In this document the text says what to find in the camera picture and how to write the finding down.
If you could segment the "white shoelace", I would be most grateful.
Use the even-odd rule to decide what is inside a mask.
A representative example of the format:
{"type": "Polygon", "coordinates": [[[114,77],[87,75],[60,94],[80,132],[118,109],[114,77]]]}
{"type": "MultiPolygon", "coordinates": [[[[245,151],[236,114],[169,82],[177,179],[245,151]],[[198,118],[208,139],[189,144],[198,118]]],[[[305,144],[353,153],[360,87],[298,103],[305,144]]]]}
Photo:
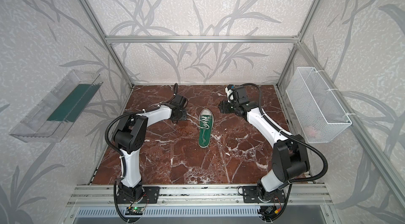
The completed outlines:
{"type": "Polygon", "coordinates": [[[199,116],[199,141],[208,142],[211,139],[214,116],[212,114],[203,113],[199,116]]]}

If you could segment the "green canvas sneaker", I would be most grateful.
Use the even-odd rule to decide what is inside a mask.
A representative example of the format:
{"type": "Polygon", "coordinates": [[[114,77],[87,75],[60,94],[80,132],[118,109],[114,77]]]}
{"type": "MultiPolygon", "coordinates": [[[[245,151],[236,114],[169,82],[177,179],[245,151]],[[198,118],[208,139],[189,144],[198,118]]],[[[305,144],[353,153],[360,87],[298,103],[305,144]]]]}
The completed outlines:
{"type": "Polygon", "coordinates": [[[209,109],[203,109],[199,115],[200,132],[198,144],[201,148],[206,148],[209,146],[212,136],[213,124],[213,113],[209,109]]]}

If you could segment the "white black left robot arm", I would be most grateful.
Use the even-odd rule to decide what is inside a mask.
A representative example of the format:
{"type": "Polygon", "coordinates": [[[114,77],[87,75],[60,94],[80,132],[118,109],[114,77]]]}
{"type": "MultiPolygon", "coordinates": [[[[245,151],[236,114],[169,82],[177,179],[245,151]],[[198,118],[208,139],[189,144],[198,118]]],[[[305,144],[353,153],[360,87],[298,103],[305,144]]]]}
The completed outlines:
{"type": "Polygon", "coordinates": [[[146,138],[147,128],[157,122],[184,121],[187,118],[186,97],[175,94],[168,102],[157,108],[139,112],[127,112],[113,120],[109,128],[117,123],[112,134],[115,143],[112,149],[119,153],[121,175],[117,181],[118,195],[131,203],[142,201],[145,195],[140,173],[140,149],[146,138]]]}

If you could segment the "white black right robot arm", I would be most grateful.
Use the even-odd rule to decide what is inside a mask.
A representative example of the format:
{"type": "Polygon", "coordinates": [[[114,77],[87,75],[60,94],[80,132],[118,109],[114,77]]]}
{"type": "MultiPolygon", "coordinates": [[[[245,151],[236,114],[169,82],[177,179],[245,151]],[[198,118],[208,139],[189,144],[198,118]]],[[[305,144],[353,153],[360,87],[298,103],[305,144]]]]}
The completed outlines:
{"type": "Polygon", "coordinates": [[[272,152],[272,169],[263,176],[256,187],[257,198],[266,203],[280,192],[293,179],[310,169],[307,148],[301,143],[305,140],[297,135],[298,142],[293,141],[289,132],[275,124],[256,102],[239,104],[221,101],[218,105],[221,113],[234,113],[253,125],[270,143],[272,152]]]}

